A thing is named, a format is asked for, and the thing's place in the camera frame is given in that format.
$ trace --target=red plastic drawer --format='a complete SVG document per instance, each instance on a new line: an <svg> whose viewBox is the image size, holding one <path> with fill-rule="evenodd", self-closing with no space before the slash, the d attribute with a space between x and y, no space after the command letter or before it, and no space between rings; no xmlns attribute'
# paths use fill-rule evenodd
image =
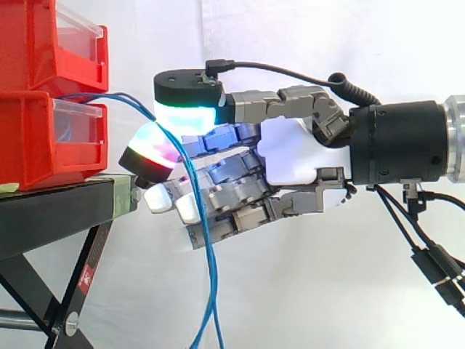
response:
<svg viewBox="0 0 465 349"><path fill-rule="evenodd" d="M55 0L0 1L0 91L108 91L107 29Z"/></svg>
<svg viewBox="0 0 465 349"><path fill-rule="evenodd" d="M0 192L82 182L108 162L107 109L0 93Z"/></svg>

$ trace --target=led light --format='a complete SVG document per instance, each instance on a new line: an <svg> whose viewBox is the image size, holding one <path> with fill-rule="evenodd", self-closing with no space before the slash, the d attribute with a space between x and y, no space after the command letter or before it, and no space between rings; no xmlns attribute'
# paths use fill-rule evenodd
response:
<svg viewBox="0 0 465 349"><path fill-rule="evenodd" d="M129 142L128 146L139 155L173 169L179 154L155 122L142 126Z"/></svg>
<svg viewBox="0 0 465 349"><path fill-rule="evenodd" d="M215 127L215 108L178 108L155 102L157 122L176 136L201 136Z"/></svg>

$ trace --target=black wrist cylinder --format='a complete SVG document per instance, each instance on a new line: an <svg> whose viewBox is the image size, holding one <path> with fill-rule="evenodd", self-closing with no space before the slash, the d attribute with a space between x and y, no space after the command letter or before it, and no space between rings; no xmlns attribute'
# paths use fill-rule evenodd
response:
<svg viewBox="0 0 465 349"><path fill-rule="evenodd" d="M435 101L371 105L354 108L350 115L354 184L434 182L445 174L446 118Z"/></svg>

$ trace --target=metal bolt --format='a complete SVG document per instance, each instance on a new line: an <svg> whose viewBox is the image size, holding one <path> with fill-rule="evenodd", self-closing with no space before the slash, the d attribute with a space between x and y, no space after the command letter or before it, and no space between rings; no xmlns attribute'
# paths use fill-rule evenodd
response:
<svg viewBox="0 0 465 349"><path fill-rule="evenodd" d="M79 314L73 311L68 317L66 318L65 322L65 334L68 337L72 337L76 334L79 329Z"/></svg>

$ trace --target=sticker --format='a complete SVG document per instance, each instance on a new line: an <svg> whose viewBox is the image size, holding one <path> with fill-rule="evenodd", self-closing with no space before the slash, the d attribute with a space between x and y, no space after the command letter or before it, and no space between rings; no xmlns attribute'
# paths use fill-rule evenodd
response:
<svg viewBox="0 0 465 349"><path fill-rule="evenodd" d="M14 193L19 188L20 188L19 183L0 184L0 193Z"/></svg>
<svg viewBox="0 0 465 349"><path fill-rule="evenodd" d="M85 265L81 277L79 278L78 287L86 296L89 293L90 285L94 278L94 272L95 270L90 268L89 265Z"/></svg>

